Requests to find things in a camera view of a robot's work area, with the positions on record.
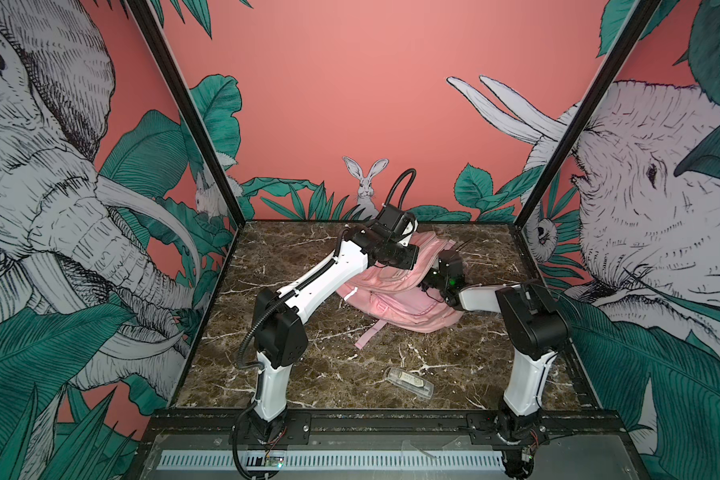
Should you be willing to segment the black right corner frame post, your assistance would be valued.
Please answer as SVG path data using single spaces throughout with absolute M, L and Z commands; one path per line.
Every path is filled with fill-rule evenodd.
M 631 7 L 571 123 L 558 142 L 520 214 L 516 217 L 514 226 L 517 229 L 523 228 L 532 217 L 535 207 L 541 202 L 555 175 L 569 157 L 575 142 L 579 139 L 591 116 L 599 108 L 607 90 L 638 43 L 659 5 L 659 0 L 640 0 Z

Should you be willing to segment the black front mounting rail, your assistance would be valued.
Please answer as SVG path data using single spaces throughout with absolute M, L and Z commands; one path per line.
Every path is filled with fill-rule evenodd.
M 152 415 L 142 436 L 144 444 L 160 435 L 219 434 L 227 445 L 231 430 L 243 415 L 239 408 L 171 408 Z M 305 409 L 285 414 L 286 445 L 305 446 L 320 434 L 328 435 L 447 435 L 467 436 L 477 445 L 500 445 L 502 421 L 497 410 Z M 620 416 L 608 410 L 552 410 L 536 415 L 526 438 L 540 441 L 574 435 L 627 437 Z

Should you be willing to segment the black left corner frame post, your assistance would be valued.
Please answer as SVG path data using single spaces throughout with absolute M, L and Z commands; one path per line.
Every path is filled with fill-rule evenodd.
M 211 176 L 220 190 L 222 198 L 236 227 L 244 227 L 246 220 L 229 186 L 228 177 L 221 168 L 213 143 L 184 81 L 169 45 L 162 33 L 149 1 L 128 0 L 126 2 L 139 30 L 155 60 L 170 93 L 177 104 L 179 113 L 191 138 L 209 168 Z

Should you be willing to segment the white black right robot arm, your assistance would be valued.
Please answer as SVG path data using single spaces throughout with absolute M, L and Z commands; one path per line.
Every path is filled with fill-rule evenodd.
M 535 416 L 541 409 L 549 370 L 570 339 L 569 324 L 549 290 L 537 281 L 469 285 L 462 277 L 452 279 L 436 269 L 427 273 L 420 288 L 436 290 L 440 299 L 456 310 L 501 315 L 514 348 L 501 409 L 516 419 Z

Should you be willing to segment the black corner frame post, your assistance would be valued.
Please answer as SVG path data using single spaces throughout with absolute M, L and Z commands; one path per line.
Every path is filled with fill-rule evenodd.
M 149 1 L 128 0 L 126 2 L 139 30 L 155 60 L 170 93 L 177 104 L 179 113 L 191 138 L 209 168 L 211 176 L 220 190 L 222 198 L 236 227 L 244 227 L 246 220 L 229 186 L 228 177 L 221 168 L 213 143 L 184 81 L 169 45 L 162 33 Z
M 631 7 L 571 123 L 558 142 L 520 214 L 516 217 L 514 226 L 517 229 L 523 228 L 532 217 L 535 207 L 541 202 L 555 175 L 569 157 L 575 142 L 579 139 L 591 116 L 599 108 L 607 90 L 638 43 L 659 5 L 659 0 L 640 0 Z

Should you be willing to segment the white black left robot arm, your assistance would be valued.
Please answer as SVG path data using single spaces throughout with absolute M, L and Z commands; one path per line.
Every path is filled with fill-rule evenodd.
M 345 227 L 334 250 L 299 279 L 277 291 L 263 289 L 256 298 L 251 330 L 238 354 L 238 367 L 258 378 L 251 400 L 254 418 L 271 424 L 287 409 L 292 365 L 308 345 L 305 325 L 340 286 L 371 267 L 410 270 L 418 257 L 411 244 L 415 221 L 389 229 L 378 222 Z

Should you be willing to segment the clear plastic eraser box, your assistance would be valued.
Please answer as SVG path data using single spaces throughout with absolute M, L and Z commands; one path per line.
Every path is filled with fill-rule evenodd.
M 434 396 L 434 385 L 430 381 L 398 367 L 390 367 L 386 371 L 385 380 L 422 399 L 429 400 Z

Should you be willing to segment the pink student backpack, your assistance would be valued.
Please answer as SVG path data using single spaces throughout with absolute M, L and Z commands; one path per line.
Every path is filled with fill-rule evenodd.
M 336 290 L 346 303 L 377 320 L 357 340 L 356 348 L 365 347 L 388 324 L 431 333 L 456 324 L 463 316 L 462 312 L 448 306 L 436 289 L 420 287 L 438 254 L 453 247 L 455 242 L 429 231 L 414 234 L 412 243 L 419 247 L 413 269 L 374 266 Z

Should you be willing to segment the white ventilation grille strip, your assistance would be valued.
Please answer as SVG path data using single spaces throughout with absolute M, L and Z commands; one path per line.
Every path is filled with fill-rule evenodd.
M 502 454 L 496 451 L 349 451 L 165 450 L 158 471 L 234 471 L 241 464 L 248 472 L 264 471 L 502 471 Z

